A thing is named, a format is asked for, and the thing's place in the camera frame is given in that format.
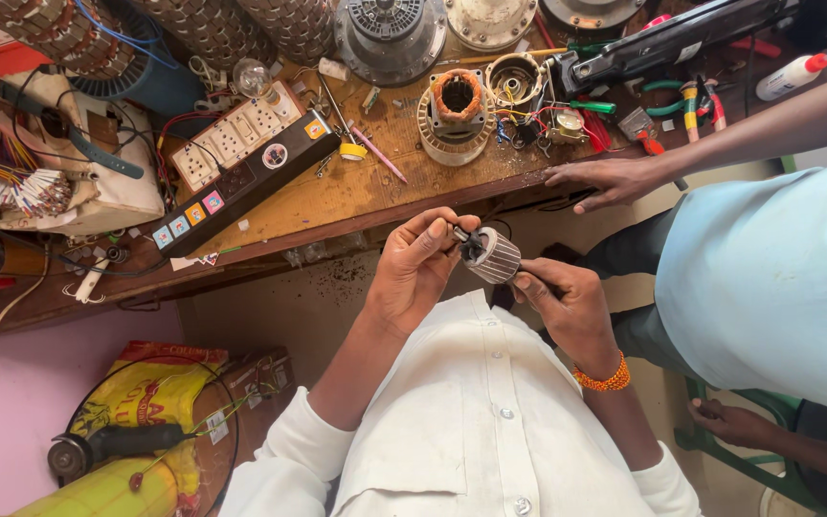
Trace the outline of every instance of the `hand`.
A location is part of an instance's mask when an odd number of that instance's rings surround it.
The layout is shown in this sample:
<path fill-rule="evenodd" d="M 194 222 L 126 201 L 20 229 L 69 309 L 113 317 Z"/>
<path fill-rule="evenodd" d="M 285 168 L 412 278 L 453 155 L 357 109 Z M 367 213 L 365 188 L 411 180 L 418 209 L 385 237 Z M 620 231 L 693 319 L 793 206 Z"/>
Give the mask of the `hand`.
<path fill-rule="evenodd" d="M 718 400 L 695 398 L 688 402 L 695 423 L 730 445 L 771 451 L 787 430 L 742 407 L 723 405 Z"/>
<path fill-rule="evenodd" d="M 472 232 L 481 225 L 474 215 L 458 217 L 448 207 L 427 210 L 388 236 L 366 307 L 389 330 L 410 335 L 433 310 L 448 276 L 461 259 L 452 225 Z"/>
<path fill-rule="evenodd" d="M 563 291 L 557 298 L 545 282 Z M 515 300 L 528 301 L 560 348 L 583 373 L 604 381 L 617 371 L 621 358 L 602 282 L 591 270 L 556 260 L 522 260 L 514 278 Z"/>
<path fill-rule="evenodd" d="M 665 170 L 660 170 L 659 160 L 655 157 L 563 164 L 546 169 L 544 178 L 548 187 L 565 181 L 579 181 L 600 190 L 573 206 L 577 214 L 635 202 L 671 180 Z"/>

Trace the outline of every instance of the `pink pencil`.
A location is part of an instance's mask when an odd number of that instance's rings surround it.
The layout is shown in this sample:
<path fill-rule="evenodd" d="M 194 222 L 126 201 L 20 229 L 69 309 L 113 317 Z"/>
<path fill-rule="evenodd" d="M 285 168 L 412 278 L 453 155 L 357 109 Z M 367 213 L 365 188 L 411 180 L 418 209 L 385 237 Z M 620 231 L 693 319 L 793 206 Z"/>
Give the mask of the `pink pencil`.
<path fill-rule="evenodd" d="M 401 171 L 399 171 L 398 168 L 394 166 L 391 160 L 385 158 L 385 155 L 383 155 L 378 148 L 372 145 L 372 142 L 370 142 L 369 139 L 366 138 L 366 135 L 362 134 L 362 131 L 357 129 L 356 126 L 353 126 L 352 128 L 350 128 L 350 130 L 353 132 L 353 135 L 359 136 L 359 139 L 362 140 L 362 143 L 365 144 L 366 147 L 369 147 L 369 149 L 375 153 L 375 156 L 379 157 L 381 162 L 388 166 L 388 169 L 391 169 L 391 171 L 394 172 L 395 176 L 400 178 L 401 181 L 403 181 L 404 183 L 407 183 L 407 178 L 405 178 L 404 175 L 401 174 Z"/>

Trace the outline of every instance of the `light bulb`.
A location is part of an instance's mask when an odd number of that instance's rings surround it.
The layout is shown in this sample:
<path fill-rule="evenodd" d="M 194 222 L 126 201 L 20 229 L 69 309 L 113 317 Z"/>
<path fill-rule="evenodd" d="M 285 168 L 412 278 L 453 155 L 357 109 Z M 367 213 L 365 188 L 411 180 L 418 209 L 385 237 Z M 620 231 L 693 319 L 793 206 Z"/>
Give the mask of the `light bulb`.
<path fill-rule="evenodd" d="M 256 59 L 244 58 L 235 65 L 235 90 L 252 98 L 266 100 L 268 104 L 279 102 L 279 93 L 273 88 L 270 70 Z"/>

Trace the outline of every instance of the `glue bottle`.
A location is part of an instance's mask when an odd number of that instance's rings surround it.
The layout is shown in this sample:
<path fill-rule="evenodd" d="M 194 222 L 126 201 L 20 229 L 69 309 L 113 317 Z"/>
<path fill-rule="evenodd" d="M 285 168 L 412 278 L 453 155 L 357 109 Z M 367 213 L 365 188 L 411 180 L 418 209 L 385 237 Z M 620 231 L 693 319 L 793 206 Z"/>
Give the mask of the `glue bottle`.
<path fill-rule="evenodd" d="M 764 77 L 755 88 L 755 95 L 760 100 L 775 100 L 812 82 L 826 66 L 827 54 L 799 57 L 774 74 Z"/>

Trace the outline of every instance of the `pink wall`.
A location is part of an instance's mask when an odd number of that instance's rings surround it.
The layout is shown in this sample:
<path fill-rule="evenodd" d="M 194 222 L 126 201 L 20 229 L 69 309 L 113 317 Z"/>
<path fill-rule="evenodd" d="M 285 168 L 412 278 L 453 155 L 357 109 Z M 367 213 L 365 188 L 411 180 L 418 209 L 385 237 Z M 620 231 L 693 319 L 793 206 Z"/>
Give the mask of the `pink wall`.
<path fill-rule="evenodd" d="M 0 515 L 56 489 L 51 439 L 131 339 L 181 343 L 172 304 L 0 336 Z"/>

